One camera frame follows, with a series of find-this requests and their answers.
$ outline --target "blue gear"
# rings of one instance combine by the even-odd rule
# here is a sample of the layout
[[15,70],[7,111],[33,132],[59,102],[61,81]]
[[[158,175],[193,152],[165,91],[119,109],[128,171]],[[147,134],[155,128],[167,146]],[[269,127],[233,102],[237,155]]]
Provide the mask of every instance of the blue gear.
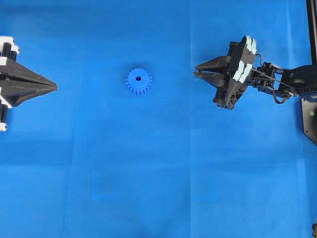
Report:
[[132,94],[143,95],[150,91],[152,77],[147,70],[135,68],[127,75],[126,85]]

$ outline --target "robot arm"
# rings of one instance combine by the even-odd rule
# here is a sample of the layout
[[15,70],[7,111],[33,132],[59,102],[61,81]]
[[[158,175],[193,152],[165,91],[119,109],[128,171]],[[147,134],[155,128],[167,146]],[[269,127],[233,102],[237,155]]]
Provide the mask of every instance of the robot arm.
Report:
[[[305,65],[295,69],[284,69],[272,63],[253,67],[256,56],[256,41],[245,36],[240,43],[231,42],[227,56],[217,57],[195,67],[194,75],[217,88],[213,102],[224,109],[234,105],[248,86],[271,94],[282,104],[291,97],[299,96],[308,102],[317,102],[317,66]],[[282,75],[281,81],[275,75]]]
[[6,131],[7,110],[57,90],[57,85],[15,62],[20,49],[12,37],[0,37],[0,131]]

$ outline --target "cable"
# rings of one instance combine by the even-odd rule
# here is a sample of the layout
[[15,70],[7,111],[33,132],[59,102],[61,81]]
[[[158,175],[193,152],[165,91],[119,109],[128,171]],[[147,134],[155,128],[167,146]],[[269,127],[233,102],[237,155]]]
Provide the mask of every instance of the cable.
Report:
[[270,79],[271,81],[275,81],[275,82],[278,82],[278,83],[280,83],[280,84],[282,84],[282,85],[284,85],[284,86],[286,86],[286,87],[288,87],[288,88],[295,89],[294,87],[292,87],[292,86],[290,86],[290,85],[288,85],[288,84],[286,84],[286,83],[283,83],[283,82],[281,82],[281,81],[279,81],[279,80],[277,80],[277,79],[275,79],[275,78],[272,78],[272,77],[270,77],[270,76],[267,76],[265,73],[263,73],[263,72],[261,72],[261,71],[255,69],[255,68],[252,68],[252,71],[259,73],[261,76],[264,76],[264,77]]
[[259,57],[260,57],[260,65],[261,65],[261,67],[263,67],[261,54],[257,53],[256,56],[259,56]]
[[274,101],[277,103],[277,104],[283,104],[286,102],[286,98],[283,98],[282,101],[279,101],[276,97],[276,93],[275,91],[272,91],[272,94],[273,94],[273,98],[274,98]]

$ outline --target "gear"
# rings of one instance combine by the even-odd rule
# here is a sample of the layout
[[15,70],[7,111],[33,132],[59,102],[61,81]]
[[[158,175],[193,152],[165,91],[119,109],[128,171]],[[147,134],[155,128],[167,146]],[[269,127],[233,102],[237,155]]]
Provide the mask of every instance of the gear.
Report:
[[152,77],[144,68],[135,68],[127,75],[126,85],[133,95],[143,95],[150,91]]

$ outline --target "black metal frame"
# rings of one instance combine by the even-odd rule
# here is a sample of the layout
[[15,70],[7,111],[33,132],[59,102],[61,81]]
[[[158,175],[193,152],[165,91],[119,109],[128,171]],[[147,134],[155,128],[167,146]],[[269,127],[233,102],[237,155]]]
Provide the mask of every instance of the black metal frame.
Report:
[[[306,0],[312,64],[317,65],[317,0]],[[302,99],[303,131],[317,145],[317,103]]]

